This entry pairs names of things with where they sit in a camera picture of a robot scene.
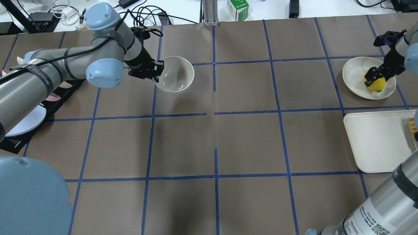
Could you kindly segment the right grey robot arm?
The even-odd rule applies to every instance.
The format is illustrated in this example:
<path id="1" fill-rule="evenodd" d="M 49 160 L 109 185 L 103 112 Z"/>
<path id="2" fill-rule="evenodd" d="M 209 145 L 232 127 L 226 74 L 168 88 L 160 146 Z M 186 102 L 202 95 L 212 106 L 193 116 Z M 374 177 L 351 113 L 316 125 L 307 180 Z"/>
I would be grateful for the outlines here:
<path id="1" fill-rule="evenodd" d="M 388 31 L 376 37 L 374 46 L 388 45 L 390 51 L 379 67 L 364 75 L 364 85 L 376 92 L 378 82 L 408 70 L 417 73 L 417 26 L 401 32 Z M 417 234 L 417 151 L 414 151 L 349 216 L 337 226 L 307 235 L 416 235 Z"/>

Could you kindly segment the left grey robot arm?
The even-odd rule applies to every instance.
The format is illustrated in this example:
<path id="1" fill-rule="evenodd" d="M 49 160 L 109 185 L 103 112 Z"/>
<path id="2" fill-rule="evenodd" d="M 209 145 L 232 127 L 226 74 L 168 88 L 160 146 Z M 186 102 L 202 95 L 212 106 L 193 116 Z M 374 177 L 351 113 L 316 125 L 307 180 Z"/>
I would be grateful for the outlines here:
<path id="1" fill-rule="evenodd" d="M 121 83 L 124 65 L 130 75 L 158 82 L 164 69 L 143 46 L 140 30 L 129 28 L 108 3 L 85 13 L 92 30 L 89 47 L 42 49 L 1 78 L 1 140 L 67 80 L 86 79 L 100 88 Z M 69 189 L 49 164 L 29 157 L 1 156 L 2 235 L 67 235 L 72 220 Z"/>

